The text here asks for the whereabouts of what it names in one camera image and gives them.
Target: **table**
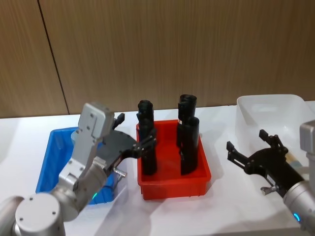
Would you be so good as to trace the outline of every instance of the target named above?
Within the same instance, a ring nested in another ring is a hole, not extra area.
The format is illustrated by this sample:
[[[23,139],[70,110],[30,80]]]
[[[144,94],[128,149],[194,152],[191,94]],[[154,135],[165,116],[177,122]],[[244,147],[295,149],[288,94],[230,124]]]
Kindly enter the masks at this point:
[[[308,102],[315,111],[315,101]],[[200,134],[212,179],[205,196],[144,201],[136,160],[111,203],[87,206],[65,223],[67,236],[306,236],[276,194],[263,196],[264,178],[249,176],[227,160],[226,142],[235,137],[236,106],[197,108]],[[177,119],[177,110],[155,111],[155,120]],[[35,192],[50,131],[77,126],[79,115],[0,119],[0,202]],[[117,128],[135,138],[136,112]]]

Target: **wooden wall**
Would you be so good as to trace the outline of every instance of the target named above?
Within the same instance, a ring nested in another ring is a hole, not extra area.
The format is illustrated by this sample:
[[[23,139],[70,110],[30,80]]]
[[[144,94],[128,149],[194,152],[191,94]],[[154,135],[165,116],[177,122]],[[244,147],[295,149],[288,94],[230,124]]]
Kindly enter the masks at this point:
[[[36,0],[0,1],[0,118],[67,114]]]
[[[34,0],[34,6],[23,2],[16,1],[26,6],[13,16],[24,14],[37,28],[21,29],[20,37],[31,37],[36,31],[43,45],[36,49],[41,54],[33,63],[36,73],[27,79],[40,80],[36,84],[58,98],[42,113],[62,114],[65,105],[39,11]],[[315,100],[314,0],[39,3],[71,114],[93,100],[114,111],[136,110],[140,99],[151,100],[155,109],[174,108],[182,93],[196,95],[198,106],[235,104],[238,96],[266,93],[294,93]],[[19,27],[18,20],[11,21],[9,30]],[[5,76],[1,72],[0,76],[1,83]],[[51,104],[52,96],[46,92],[43,100],[35,102],[39,109]]]

